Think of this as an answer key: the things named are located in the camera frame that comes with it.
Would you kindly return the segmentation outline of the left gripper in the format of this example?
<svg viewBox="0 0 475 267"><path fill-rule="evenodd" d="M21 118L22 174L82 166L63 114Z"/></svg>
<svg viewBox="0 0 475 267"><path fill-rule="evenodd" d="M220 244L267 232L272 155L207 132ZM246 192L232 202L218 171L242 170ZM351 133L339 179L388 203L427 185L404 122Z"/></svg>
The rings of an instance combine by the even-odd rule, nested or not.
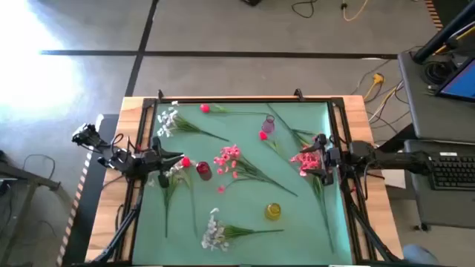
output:
<svg viewBox="0 0 475 267"><path fill-rule="evenodd" d="M170 152L162 148L160 138L152 138L152 146L143 153L143 162L147 172L158 171L158 181L162 188L168 187L168 178L165 176L164 168L171 168L180 162L183 157L182 152Z"/></svg>

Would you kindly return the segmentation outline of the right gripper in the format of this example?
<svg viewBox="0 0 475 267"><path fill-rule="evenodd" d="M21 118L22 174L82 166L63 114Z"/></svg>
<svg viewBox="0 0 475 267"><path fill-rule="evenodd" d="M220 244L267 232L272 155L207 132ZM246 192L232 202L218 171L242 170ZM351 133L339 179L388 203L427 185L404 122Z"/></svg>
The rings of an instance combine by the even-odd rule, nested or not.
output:
<svg viewBox="0 0 475 267"><path fill-rule="evenodd" d="M334 183L332 168L337 167L343 162L344 156L341 149L337 147L338 141L346 144L340 137L335 139L332 135L327 137L324 133L320 133L316 136L315 143L304 146L300 150L301 154L319 152L321 169L304 169L304 172L320 177L322 185L332 185Z"/></svg>

